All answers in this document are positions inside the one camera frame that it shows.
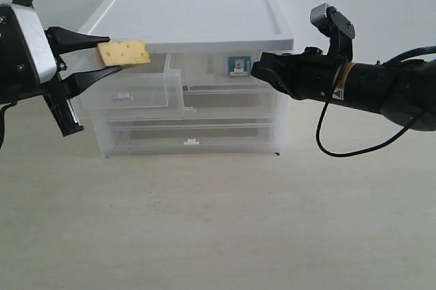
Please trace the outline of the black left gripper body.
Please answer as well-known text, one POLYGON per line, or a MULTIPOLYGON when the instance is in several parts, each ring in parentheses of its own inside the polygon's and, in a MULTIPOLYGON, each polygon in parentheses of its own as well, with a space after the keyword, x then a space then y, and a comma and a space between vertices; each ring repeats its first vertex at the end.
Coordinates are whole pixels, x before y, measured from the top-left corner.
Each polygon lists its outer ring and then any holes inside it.
POLYGON ((1 4, 1 142, 5 114, 19 101, 43 97, 64 137, 81 132, 60 71, 66 68, 54 53, 33 0, 1 4))

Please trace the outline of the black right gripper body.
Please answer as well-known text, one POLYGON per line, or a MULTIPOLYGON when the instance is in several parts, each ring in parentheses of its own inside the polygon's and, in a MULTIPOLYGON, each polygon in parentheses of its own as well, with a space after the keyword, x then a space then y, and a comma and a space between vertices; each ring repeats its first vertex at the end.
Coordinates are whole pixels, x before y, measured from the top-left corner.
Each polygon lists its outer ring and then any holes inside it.
POLYGON ((308 47, 301 54, 280 54, 273 59, 277 80, 273 87, 292 99, 325 101, 341 57, 322 54, 319 48, 308 47))

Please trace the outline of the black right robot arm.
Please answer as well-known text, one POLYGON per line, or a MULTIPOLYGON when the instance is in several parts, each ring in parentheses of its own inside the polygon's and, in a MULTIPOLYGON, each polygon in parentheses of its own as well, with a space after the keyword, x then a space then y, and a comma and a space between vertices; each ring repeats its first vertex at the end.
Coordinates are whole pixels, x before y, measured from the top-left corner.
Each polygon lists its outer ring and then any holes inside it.
POLYGON ((324 55, 308 47, 302 54, 265 52, 251 75, 296 100, 325 101, 380 114, 404 127, 425 108, 412 125, 416 131, 435 130, 435 62, 406 60, 393 66, 345 63, 343 56, 324 55))

